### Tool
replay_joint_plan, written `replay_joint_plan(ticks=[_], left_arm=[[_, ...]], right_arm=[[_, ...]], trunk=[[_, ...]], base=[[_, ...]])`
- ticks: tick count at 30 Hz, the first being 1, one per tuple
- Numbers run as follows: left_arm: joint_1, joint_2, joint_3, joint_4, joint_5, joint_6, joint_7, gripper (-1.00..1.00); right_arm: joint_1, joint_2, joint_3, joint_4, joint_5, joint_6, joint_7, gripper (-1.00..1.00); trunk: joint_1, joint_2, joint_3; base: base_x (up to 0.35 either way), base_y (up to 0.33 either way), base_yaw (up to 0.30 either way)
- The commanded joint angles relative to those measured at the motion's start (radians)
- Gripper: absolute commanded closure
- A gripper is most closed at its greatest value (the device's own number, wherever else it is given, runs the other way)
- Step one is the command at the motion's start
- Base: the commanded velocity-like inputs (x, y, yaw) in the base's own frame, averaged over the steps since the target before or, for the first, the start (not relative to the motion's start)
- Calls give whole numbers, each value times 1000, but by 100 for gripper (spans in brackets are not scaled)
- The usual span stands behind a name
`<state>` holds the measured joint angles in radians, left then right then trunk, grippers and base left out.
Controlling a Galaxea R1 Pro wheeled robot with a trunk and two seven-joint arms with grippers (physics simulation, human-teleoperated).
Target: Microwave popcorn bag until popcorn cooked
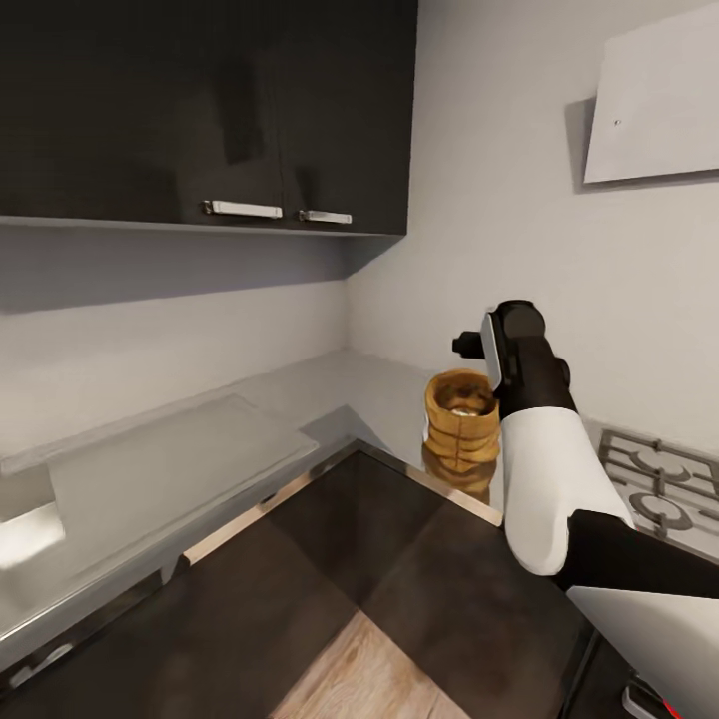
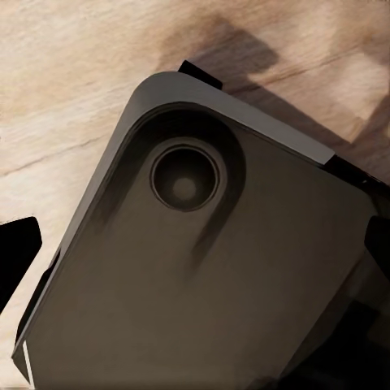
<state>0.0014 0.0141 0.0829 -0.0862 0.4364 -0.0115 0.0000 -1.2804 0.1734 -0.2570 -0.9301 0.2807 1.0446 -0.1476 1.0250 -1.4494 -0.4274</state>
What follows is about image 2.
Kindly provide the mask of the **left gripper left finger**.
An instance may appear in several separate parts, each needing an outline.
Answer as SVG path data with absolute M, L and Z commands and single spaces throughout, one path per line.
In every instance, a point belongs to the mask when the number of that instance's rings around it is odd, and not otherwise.
M 0 314 L 41 247 L 34 216 L 0 225 Z

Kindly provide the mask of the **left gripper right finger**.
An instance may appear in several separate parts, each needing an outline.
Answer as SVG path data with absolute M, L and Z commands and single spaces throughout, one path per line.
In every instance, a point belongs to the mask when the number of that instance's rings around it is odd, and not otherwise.
M 372 216 L 364 244 L 390 282 L 390 219 Z

